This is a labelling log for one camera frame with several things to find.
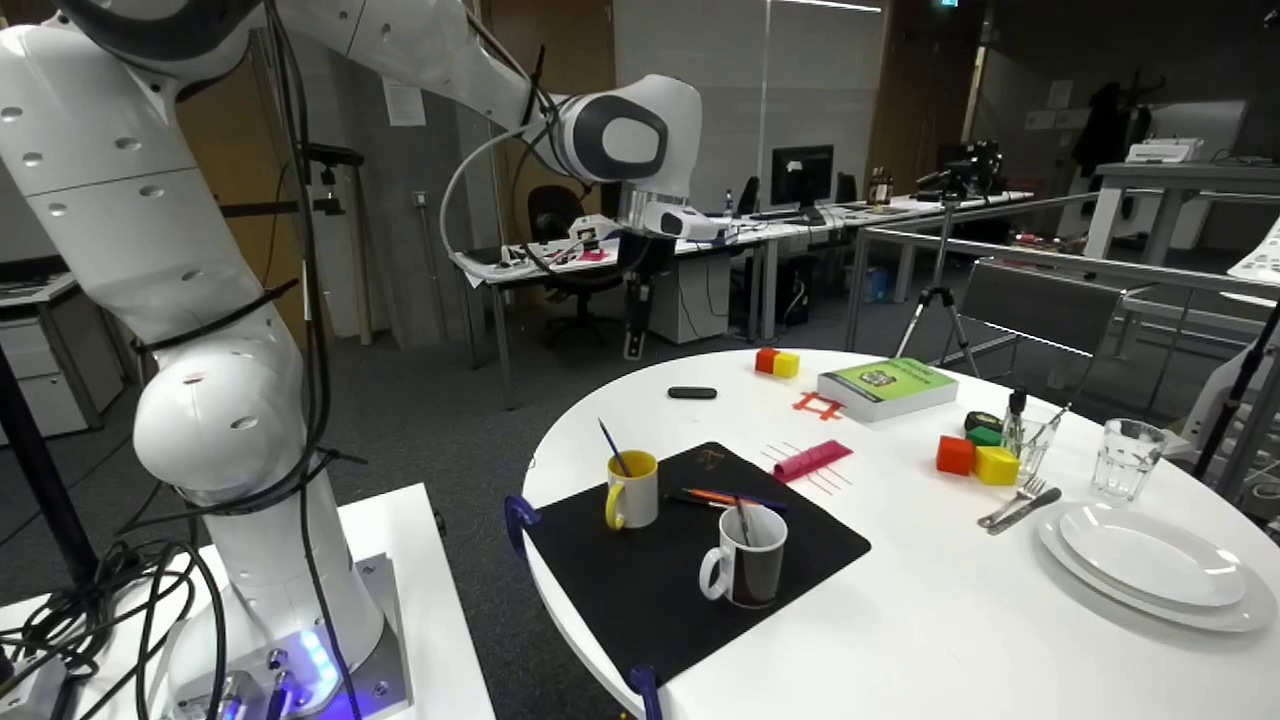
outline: yellow block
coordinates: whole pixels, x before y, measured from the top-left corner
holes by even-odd
[[[976,448],[973,476],[985,483],[1015,483],[1015,455],[1006,448]]]
[[[792,381],[800,372],[800,357],[797,352],[774,352],[772,357],[772,377]]]

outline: black placemat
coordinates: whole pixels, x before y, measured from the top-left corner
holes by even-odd
[[[658,460],[658,483],[662,513],[642,533],[604,527],[604,488],[540,507],[540,522],[526,527],[562,597],[623,676],[651,670],[669,683],[871,547],[725,444]],[[786,561],[772,608],[742,613],[698,597],[694,570],[719,543],[719,513],[688,505],[679,488],[754,495],[782,513]]]

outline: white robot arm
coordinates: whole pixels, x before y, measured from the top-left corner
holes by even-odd
[[[698,98],[642,78],[548,105],[484,47],[462,0],[61,0],[54,20],[0,32],[0,156],[80,289],[151,345],[135,455],[206,513],[230,670],[267,694],[290,655],[306,716],[340,694],[333,662],[358,670],[387,621],[351,572],[325,467],[298,482],[314,452],[302,360],[175,130],[175,94],[237,69],[251,28],[302,32],[521,130],[562,178],[633,186],[633,224],[662,237],[694,228]],[[167,649],[173,710],[206,697],[206,663],[192,625]]]

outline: stack of white plates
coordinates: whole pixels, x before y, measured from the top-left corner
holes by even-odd
[[[1087,587],[1200,632],[1260,632],[1277,599],[1252,570],[1200,538],[1106,505],[1068,505],[1041,543]]]

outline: knife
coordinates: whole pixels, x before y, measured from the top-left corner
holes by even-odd
[[[1041,495],[1027,495],[1025,505],[1006,505],[1005,513],[994,515],[985,515],[980,527],[989,527],[991,538],[1006,533],[1015,522],[1030,515],[1037,507],[1045,505],[1057,505],[1064,492],[1061,488],[1049,488]]]

